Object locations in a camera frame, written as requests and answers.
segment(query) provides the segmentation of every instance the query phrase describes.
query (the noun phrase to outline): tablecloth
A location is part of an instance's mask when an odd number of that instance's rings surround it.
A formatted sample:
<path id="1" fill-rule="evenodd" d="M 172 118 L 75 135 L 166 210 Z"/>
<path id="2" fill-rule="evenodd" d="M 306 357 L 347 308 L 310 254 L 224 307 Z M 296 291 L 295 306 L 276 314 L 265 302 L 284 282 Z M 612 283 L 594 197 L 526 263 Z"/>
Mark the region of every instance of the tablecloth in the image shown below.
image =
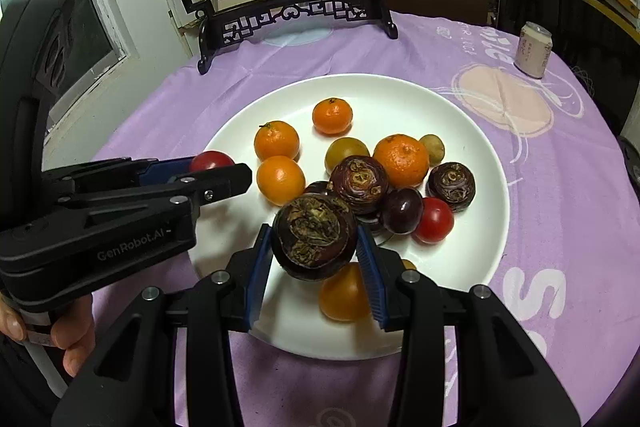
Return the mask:
<path id="1" fill-rule="evenodd" d="M 399 39 L 372 24 L 283 23 L 171 74 L 113 134 L 98 158 L 201 152 L 248 103 L 292 82 L 376 73 L 433 89 L 492 142 L 510 190 L 508 242 L 491 288 L 529 332 L 585 423 L 640 344 L 636 280 L 640 208 L 622 154 L 593 101 L 555 54 L 542 80 L 513 66 L 518 38 L 492 28 L 393 14 Z M 193 285 L 187 254 L 95 293 L 98 336 L 147 285 Z M 325 362 L 232 334 L 247 427 L 382 427 L 399 357 Z M 178 423 L 186 425 L 184 345 Z M 446 422 L 455 421 L 455 345 L 447 335 Z"/>

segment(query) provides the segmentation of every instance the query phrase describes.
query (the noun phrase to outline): screw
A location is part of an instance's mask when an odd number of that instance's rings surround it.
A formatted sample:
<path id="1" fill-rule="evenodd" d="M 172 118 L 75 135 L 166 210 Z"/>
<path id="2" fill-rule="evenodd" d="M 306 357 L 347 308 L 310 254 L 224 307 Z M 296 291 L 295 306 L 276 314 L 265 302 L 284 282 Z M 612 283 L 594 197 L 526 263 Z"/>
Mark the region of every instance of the screw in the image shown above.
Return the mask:
<path id="1" fill-rule="evenodd" d="M 145 301 L 154 301 L 160 295 L 160 290 L 155 286 L 149 286 L 149 288 L 145 288 L 142 290 L 142 298 Z"/>
<path id="2" fill-rule="evenodd" d="M 213 272 L 211 274 L 211 280 L 215 284 L 224 284 L 229 279 L 231 279 L 231 276 L 229 275 L 229 272 L 226 272 L 224 270 L 218 270 L 217 272 Z"/>
<path id="3" fill-rule="evenodd" d="M 171 201 L 173 204 L 181 204 L 189 201 L 189 198 L 187 196 L 174 196 L 169 201 Z"/>
<path id="4" fill-rule="evenodd" d="M 474 295 L 479 299 L 488 299 L 492 295 L 491 288 L 489 288 L 489 286 L 485 286 L 484 284 L 474 286 Z"/>
<path id="5" fill-rule="evenodd" d="M 416 270 L 405 270 L 402 272 L 402 280 L 408 283 L 418 282 L 420 274 Z"/>

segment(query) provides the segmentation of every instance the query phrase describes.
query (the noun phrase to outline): round plate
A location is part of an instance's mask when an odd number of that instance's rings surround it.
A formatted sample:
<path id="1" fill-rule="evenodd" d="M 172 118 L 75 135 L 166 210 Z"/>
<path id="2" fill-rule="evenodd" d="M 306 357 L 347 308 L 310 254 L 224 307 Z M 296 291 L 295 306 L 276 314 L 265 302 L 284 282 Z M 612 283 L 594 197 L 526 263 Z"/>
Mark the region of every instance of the round plate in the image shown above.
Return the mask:
<path id="1" fill-rule="evenodd" d="M 437 134 L 446 147 L 445 161 L 458 161 L 474 173 L 477 194 L 471 206 L 456 214 L 451 234 L 439 245 L 420 245 L 395 237 L 385 248 L 412 261 L 438 285 L 468 291 L 488 283 L 500 262 L 509 227 L 507 182 L 493 147 L 476 124 L 455 105 L 424 87 L 373 74 L 336 74 L 304 80 L 269 93 L 245 107 L 211 140 L 220 150 L 255 171 L 254 136 L 271 120 L 290 123 L 300 135 L 307 184 L 327 179 L 324 154 L 335 138 L 321 136 L 311 113 L 320 100 L 344 98 L 353 107 L 348 136 L 372 152 L 380 139 L 395 133 L 421 137 Z M 424 193 L 424 183 L 419 187 Z M 190 251 L 201 275 L 222 269 L 232 253 L 249 248 L 262 223 L 272 223 L 278 208 L 254 183 L 237 198 L 203 206 L 196 225 L 198 243 Z M 388 355 L 401 347 L 401 333 L 380 331 L 372 318 L 353 324 L 328 320 L 318 309 L 321 283 L 293 279 L 274 259 L 262 313 L 252 333 L 286 351 L 317 359 L 356 360 Z"/>

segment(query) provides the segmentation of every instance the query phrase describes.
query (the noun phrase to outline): human hand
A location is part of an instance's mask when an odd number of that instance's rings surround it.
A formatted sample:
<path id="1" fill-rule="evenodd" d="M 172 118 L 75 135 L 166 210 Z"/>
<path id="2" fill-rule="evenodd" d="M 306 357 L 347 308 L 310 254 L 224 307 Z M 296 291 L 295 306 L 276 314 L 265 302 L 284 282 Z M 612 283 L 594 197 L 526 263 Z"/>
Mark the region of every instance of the human hand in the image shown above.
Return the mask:
<path id="1" fill-rule="evenodd" d="M 68 311 L 51 327 L 51 340 L 65 350 L 65 371 L 74 377 L 95 347 L 94 316 L 91 313 L 91 295 L 85 295 L 71 304 Z M 0 298 L 0 331 L 14 341 L 27 338 L 27 328 L 20 314 Z"/>

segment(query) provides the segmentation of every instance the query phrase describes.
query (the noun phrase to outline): plate rim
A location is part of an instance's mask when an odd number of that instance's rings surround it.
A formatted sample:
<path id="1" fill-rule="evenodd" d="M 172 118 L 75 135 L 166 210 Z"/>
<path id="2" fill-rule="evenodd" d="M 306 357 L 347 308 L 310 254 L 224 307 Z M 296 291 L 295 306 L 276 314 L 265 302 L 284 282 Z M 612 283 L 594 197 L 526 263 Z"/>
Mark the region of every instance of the plate rim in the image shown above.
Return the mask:
<path id="1" fill-rule="evenodd" d="M 495 273 L 498 270 L 498 267 L 500 266 L 500 262 L 502 261 L 502 257 L 503 257 L 503 253 L 504 253 L 504 249 L 506 247 L 507 244 L 507 239 L 508 239 L 508 235 L 509 235 L 509 229 L 511 226 L 511 198 L 510 198 L 510 194 L 509 194 L 509 186 L 508 186 L 508 182 L 507 182 L 507 177 L 504 173 L 504 168 L 502 167 L 502 162 L 500 161 L 500 157 L 498 156 L 497 152 L 495 152 L 494 146 L 491 143 L 491 140 L 489 140 L 486 136 L 486 134 L 484 133 L 484 131 L 482 130 L 482 128 L 460 107 L 458 107 L 455 103 L 451 102 L 450 100 L 448 100 L 447 98 L 445 98 L 444 96 L 440 95 L 439 93 L 437 93 L 436 91 L 434 91 L 433 89 L 430 89 L 428 87 L 425 86 L 421 86 L 420 84 L 416 84 L 415 82 L 411 82 L 409 80 L 404 80 L 402 78 L 397 78 L 394 76 L 387 76 L 385 74 L 374 74 L 374 73 L 334 73 L 334 74 L 323 74 L 320 76 L 313 76 L 311 78 L 305 78 L 303 80 L 297 80 L 296 82 L 292 82 L 291 84 L 287 84 L 285 86 L 279 87 L 278 89 L 274 89 L 268 93 L 265 93 L 264 95 L 262 95 L 261 97 L 257 98 L 256 100 L 254 100 L 253 102 L 249 103 L 248 105 L 244 106 L 240 111 L 238 111 L 237 113 L 235 113 L 235 115 L 233 115 L 231 118 L 229 118 L 229 120 L 227 120 L 222 127 L 220 127 L 220 129 L 218 129 L 216 131 L 216 133 L 211 137 L 211 139 L 209 140 L 209 142 L 207 143 L 206 147 L 203 149 L 204 151 L 207 150 L 212 150 L 211 147 L 211 143 L 213 142 L 213 140 L 216 139 L 216 136 L 218 136 L 220 133 L 222 133 L 227 126 L 229 126 L 236 118 L 241 118 L 242 114 L 245 111 L 250 110 L 250 108 L 257 104 L 258 102 L 262 101 L 262 99 L 267 98 L 268 96 L 271 96 L 274 93 L 277 93 L 281 90 L 285 90 L 285 89 L 289 89 L 291 87 L 294 86 L 298 86 L 301 84 L 306 84 L 309 82 L 313 82 L 316 80 L 321 80 L 321 79 L 326 79 L 326 78 L 337 78 L 337 77 L 344 77 L 344 76 L 363 76 L 363 77 L 369 77 L 369 78 L 376 78 L 376 79 L 385 79 L 385 80 L 391 80 L 393 82 L 400 82 L 402 84 L 408 84 L 411 87 L 417 87 L 419 89 L 423 89 L 427 92 L 429 92 L 430 94 L 437 96 L 439 99 L 441 99 L 442 101 L 446 102 L 447 104 L 449 104 L 451 107 L 453 107 L 456 111 L 458 111 L 462 116 L 464 116 L 464 118 L 471 123 L 471 125 L 473 127 L 475 127 L 482 139 L 484 139 L 484 142 L 489 146 L 489 149 L 491 151 L 492 157 L 494 158 L 495 162 L 497 163 L 498 167 L 499 167 L 499 171 L 500 171 L 500 185 L 502 187 L 502 199 L 503 202 L 505 204 L 505 210 L 506 210 L 506 215 L 507 215 L 507 220 L 506 220 L 506 227 L 504 227 L 504 230 L 502 232 L 502 235 L 500 237 L 500 255 L 496 256 L 496 259 L 494 260 L 494 263 L 491 266 L 491 269 L 489 270 L 489 276 L 485 277 L 484 280 L 482 280 L 481 282 L 478 282 L 478 284 L 484 284 L 484 285 L 489 285 L 489 283 L 491 282 L 491 280 L 493 279 Z M 198 277 L 203 277 L 200 273 L 197 272 Z M 301 353 L 297 350 L 294 349 L 289 349 L 288 347 L 283 347 L 280 343 L 276 343 L 273 341 L 273 338 L 269 337 L 267 338 L 267 336 L 262 333 L 261 331 L 255 330 L 254 328 L 252 328 L 249 331 L 249 334 L 264 342 L 265 344 L 269 344 L 270 346 L 276 347 L 276 349 L 280 349 L 282 351 L 285 351 L 287 353 L 291 353 L 293 355 L 297 355 L 299 357 L 305 357 L 308 359 L 313 359 L 313 360 L 334 360 L 337 362 L 349 362 L 349 361 L 357 361 L 357 360 L 374 360 L 374 359 L 379 359 L 381 357 L 387 357 L 389 355 L 394 355 L 396 353 L 399 353 L 400 350 L 402 349 L 402 345 L 400 344 L 397 349 L 395 350 L 389 350 L 388 353 L 376 353 L 374 355 L 367 355 L 367 356 L 357 356 L 357 357 L 324 357 L 324 356 L 315 356 L 315 355 L 310 355 L 308 353 Z"/>

